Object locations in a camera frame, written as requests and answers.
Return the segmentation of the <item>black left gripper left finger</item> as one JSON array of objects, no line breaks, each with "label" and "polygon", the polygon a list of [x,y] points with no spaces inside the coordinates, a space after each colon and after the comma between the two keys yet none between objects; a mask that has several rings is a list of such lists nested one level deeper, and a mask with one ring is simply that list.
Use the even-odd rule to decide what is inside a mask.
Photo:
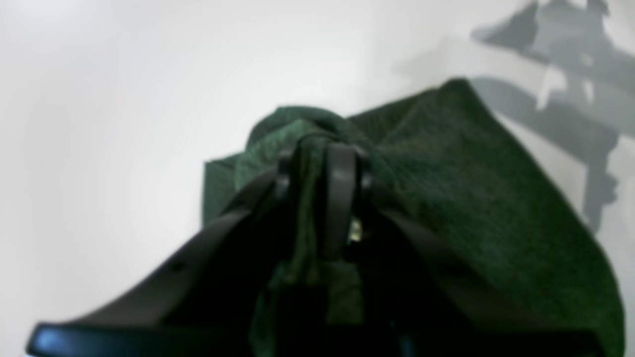
[{"label": "black left gripper left finger", "polygon": [[32,357],[250,357],[257,298],[292,254],[295,149],[251,180],[219,217],[113,302],[39,323]]}]

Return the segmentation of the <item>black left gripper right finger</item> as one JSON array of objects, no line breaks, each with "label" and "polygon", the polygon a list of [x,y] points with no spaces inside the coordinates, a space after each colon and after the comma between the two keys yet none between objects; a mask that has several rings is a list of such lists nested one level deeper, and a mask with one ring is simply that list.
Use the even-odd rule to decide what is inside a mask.
[{"label": "black left gripper right finger", "polygon": [[329,144],[322,257],[349,258],[363,283],[378,357],[603,357],[597,335],[522,309],[404,210],[358,147]]}]

